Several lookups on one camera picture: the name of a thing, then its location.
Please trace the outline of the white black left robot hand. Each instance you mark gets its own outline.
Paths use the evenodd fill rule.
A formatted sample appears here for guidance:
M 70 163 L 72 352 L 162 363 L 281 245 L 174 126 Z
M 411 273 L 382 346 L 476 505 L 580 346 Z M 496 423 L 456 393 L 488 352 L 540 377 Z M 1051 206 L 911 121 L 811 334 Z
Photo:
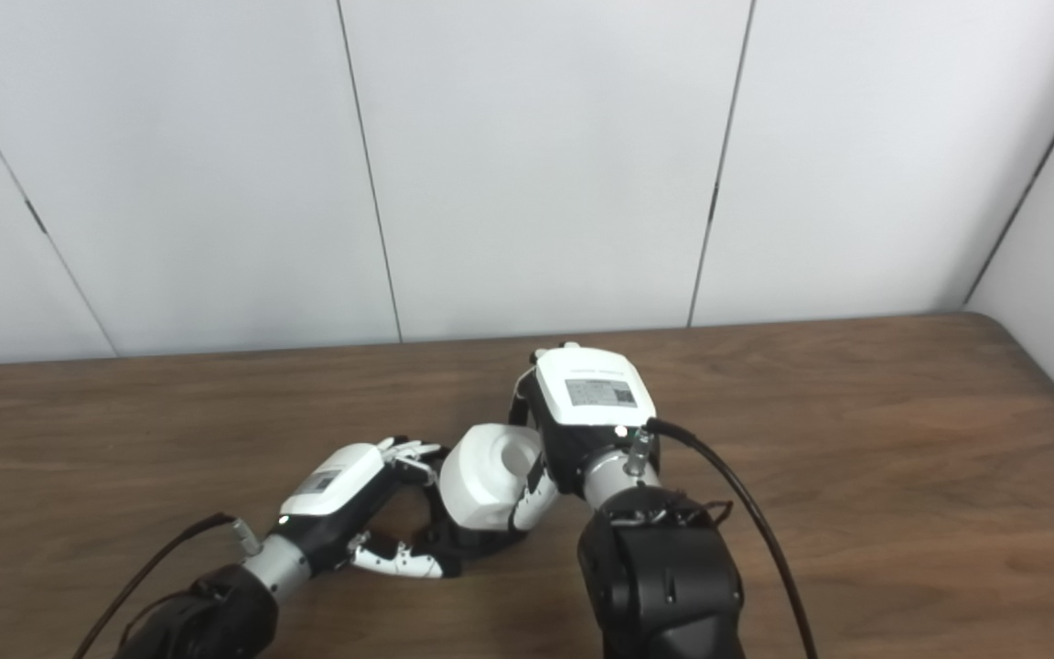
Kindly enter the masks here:
M 426 541 L 407 543 L 368 528 L 401 488 L 438 498 L 436 463 L 448 451 L 407 437 L 339 448 L 285 500 L 271 535 L 296 547 L 311 577 L 358 567 L 406 578 L 457 578 L 457 558 Z

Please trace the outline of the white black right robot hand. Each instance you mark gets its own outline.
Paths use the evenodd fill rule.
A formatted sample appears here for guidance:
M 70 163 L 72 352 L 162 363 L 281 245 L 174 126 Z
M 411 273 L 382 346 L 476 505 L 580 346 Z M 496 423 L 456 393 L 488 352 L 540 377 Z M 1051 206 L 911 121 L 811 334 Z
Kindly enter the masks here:
M 535 430 L 541 453 L 511 509 L 509 527 L 533 529 L 561 495 L 597 510 L 609 498 L 660 481 L 656 416 L 640 372 L 626 356 L 569 341 L 539 349 L 511 393 L 509 423 Z

